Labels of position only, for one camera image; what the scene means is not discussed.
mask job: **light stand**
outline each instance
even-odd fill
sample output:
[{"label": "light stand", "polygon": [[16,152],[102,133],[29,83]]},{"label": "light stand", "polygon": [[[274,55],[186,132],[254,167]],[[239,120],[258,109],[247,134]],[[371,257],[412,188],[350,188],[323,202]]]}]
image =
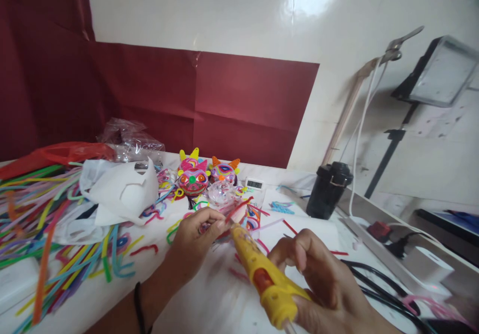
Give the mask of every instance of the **light stand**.
[{"label": "light stand", "polygon": [[389,133],[391,143],[366,190],[366,198],[371,198],[394,151],[406,134],[404,127],[419,104],[452,107],[472,82],[478,63],[479,53],[451,36],[442,36],[431,42],[414,71],[391,94],[398,100],[410,103],[411,107],[399,129],[385,132]]}]

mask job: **orange horn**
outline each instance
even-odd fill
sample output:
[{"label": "orange horn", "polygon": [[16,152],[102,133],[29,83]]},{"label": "orange horn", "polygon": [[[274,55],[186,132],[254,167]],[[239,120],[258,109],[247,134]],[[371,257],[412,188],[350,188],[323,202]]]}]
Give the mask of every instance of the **orange horn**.
[{"label": "orange horn", "polygon": [[221,164],[217,157],[213,156],[211,157],[211,159],[213,160],[213,167],[216,167],[217,165]]},{"label": "orange horn", "polygon": [[230,162],[229,165],[231,165],[233,169],[236,169],[239,163],[240,163],[240,159],[238,158],[238,159],[235,159],[233,162]]}]

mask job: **yellow glue gun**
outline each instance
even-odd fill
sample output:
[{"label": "yellow glue gun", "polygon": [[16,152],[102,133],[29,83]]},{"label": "yellow glue gun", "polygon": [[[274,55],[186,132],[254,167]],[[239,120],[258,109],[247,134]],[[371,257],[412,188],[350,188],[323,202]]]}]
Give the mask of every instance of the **yellow glue gun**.
[{"label": "yellow glue gun", "polygon": [[276,329],[283,329],[285,321],[293,322],[298,312],[292,295],[308,300],[311,298],[258,249],[245,228],[234,224],[231,234],[241,264],[259,293],[259,301],[266,310],[269,321]]}]

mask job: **plastic bag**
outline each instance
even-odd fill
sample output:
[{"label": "plastic bag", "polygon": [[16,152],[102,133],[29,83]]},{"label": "plastic bag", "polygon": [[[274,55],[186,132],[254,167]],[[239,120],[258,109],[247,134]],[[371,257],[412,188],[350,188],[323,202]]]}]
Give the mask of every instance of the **plastic bag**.
[{"label": "plastic bag", "polygon": [[155,165],[161,167],[165,145],[143,132],[145,128],[143,123],[137,121],[111,118],[97,140],[115,145],[115,162],[147,161],[150,157]]},{"label": "plastic bag", "polygon": [[35,149],[30,154],[0,169],[0,179],[7,180],[53,164],[68,165],[90,158],[113,160],[115,151],[103,143],[64,142]]}]

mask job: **white cable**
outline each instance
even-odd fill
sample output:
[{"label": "white cable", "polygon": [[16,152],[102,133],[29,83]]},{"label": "white cable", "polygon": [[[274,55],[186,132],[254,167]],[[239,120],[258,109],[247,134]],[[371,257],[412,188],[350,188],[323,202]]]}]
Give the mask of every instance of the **white cable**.
[{"label": "white cable", "polygon": [[371,82],[369,82],[368,95],[366,96],[366,102],[364,102],[363,114],[361,116],[361,121],[359,122],[358,136],[356,138],[356,145],[354,147],[354,159],[353,159],[353,187],[351,189],[351,198],[349,199],[349,215],[353,217],[353,199],[354,199],[354,190],[356,188],[356,159],[358,155],[359,140],[361,139],[361,131],[363,130],[364,117],[366,116],[366,110],[368,109],[369,98],[371,98],[371,92],[373,90],[373,82],[378,72],[379,63],[381,63],[382,57],[377,59],[376,66],[374,67],[373,75],[371,77]]},{"label": "white cable", "polygon": [[431,234],[419,229],[419,228],[416,228],[416,227],[413,227],[412,225],[409,225],[409,224],[403,224],[403,223],[388,223],[386,224],[388,227],[393,227],[393,226],[396,226],[396,227],[405,227],[405,228],[409,228],[411,229],[413,232],[415,233],[423,233],[423,234],[426,234],[427,235],[427,238],[429,239],[432,239],[433,241],[435,241],[436,243],[438,243],[441,247],[443,247],[444,245],[438,241],[436,238],[434,238]]},{"label": "white cable", "polygon": [[[369,99],[368,107],[369,107],[369,105],[371,104],[371,102],[373,101],[373,98],[374,98],[374,96],[376,95],[376,93],[377,93],[377,91],[378,91],[379,84],[381,83],[381,80],[383,79],[383,76],[384,76],[384,73],[386,72],[387,66],[388,66],[388,63],[386,62],[386,63],[384,64],[384,67],[383,67],[383,71],[382,71],[382,73],[381,73],[381,76],[379,77],[378,84],[376,84],[376,88],[374,88],[374,91],[373,91],[373,93],[371,94],[371,99]],[[351,134],[351,136],[349,137],[348,141],[346,142],[346,145],[344,146],[344,149],[343,149],[343,153],[341,153],[341,158],[339,158],[339,161],[340,161],[340,162],[343,161],[344,153],[346,153],[346,149],[348,148],[349,142],[351,142],[351,139],[353,139],[354,135],[356,134],[356,131],[357,131],[358,128],[359,128],[359,123],[360,123],[360,122],[361,122],[361,120],[358,121],[358,124],[356,124],[356,128],[354,128],[353,133]]]}]

